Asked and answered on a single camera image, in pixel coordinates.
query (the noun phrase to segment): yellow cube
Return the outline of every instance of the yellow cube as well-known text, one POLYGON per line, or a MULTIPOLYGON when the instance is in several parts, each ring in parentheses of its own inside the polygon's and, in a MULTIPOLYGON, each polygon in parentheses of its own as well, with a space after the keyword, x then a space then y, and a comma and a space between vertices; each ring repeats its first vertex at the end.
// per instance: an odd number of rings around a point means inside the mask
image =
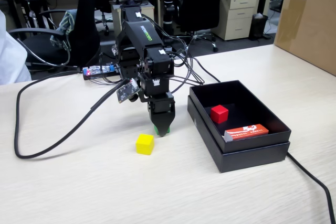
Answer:
POLYGON ((151 155, 154 148, 154 136, 140 134, 137 140, 136 152, 139 154, 151 155))

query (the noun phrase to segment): red cube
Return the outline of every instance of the red cube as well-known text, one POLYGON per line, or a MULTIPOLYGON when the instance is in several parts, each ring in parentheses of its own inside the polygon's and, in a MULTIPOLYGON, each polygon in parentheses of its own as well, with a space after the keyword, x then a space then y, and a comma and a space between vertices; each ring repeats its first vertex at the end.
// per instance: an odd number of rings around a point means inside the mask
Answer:
POLYGON ((215 123, 223 123, 227 120, 229 116, 229 110, 225 107, 218 105, 211 109, 211 120, 215 123))

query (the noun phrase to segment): drawer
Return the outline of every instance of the drawer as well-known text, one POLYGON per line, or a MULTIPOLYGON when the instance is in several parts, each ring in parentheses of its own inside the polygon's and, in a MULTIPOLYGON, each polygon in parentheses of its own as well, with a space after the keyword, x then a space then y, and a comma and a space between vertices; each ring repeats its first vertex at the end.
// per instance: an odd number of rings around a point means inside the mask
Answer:
POLYGON ((230 10, 255 7, 257 0, 231 0, 230 10))
POLYGON ((254 8, 244 8, 229 10, 227 19, 251 18, 253 16, 254 8))
POLYGON ((227 21, 225 40, 247 38, 252 18, 240 18, 227 21))

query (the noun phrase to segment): black chair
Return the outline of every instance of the black chair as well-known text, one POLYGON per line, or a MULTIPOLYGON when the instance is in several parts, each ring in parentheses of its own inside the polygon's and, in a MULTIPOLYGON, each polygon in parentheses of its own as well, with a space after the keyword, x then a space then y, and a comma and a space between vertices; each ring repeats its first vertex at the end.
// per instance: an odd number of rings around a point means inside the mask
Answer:
POLYGON ((101 20, 96 19, 96 24, 103 23, 105 27, 105 32, 104 32, 105 36, 108 36, 110 34, 110 29, 107 23, 113 22, 112 17, 106 19, 105 14, 104 14, 104 13, 112 13, 110 1, 117 1, 117 4, 118 4, 118 2, 122 0, 96 0, 96 10, 101 11, 101 20))
MULTIPOLYGON (((66 10, 48 10, 40 13, 49 17, 50 13, 66 10)), ((34 33, 34 36, 18 41, 28 51, 27 61, 32 65, 52 67, 77 66, 86 67, 95 62, 100 53, 100 38, 94 20, 95 0, 78 0, 77 16, 74 30, 66 35, 60 31, 43 28, 22 28, 10 31, 11 35, 34 33), (53 47, 50 35, 62 41, 64 48, 53 47)))
POLYGON ((219 23, 219 3, 221 0, 174 0, 175 14, 174 21, 181 26, 182 32, 187 32, 190 42, 202 39, 212 43, 214 52, 218 48, 214 41, 216 38, 212 33, 197 34, 196 31, 211 29, 219 23))

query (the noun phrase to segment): trash bin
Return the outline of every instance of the trash bin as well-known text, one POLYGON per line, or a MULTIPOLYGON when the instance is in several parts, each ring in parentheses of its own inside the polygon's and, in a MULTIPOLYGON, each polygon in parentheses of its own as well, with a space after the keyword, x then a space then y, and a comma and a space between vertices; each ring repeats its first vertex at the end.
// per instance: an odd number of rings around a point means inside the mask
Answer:
POLYGON ((252 18, 250 35, 248 36, 251 40, 256 40, 264 35, 265 25, 268 17, 263 15, 263 18, 252 18))

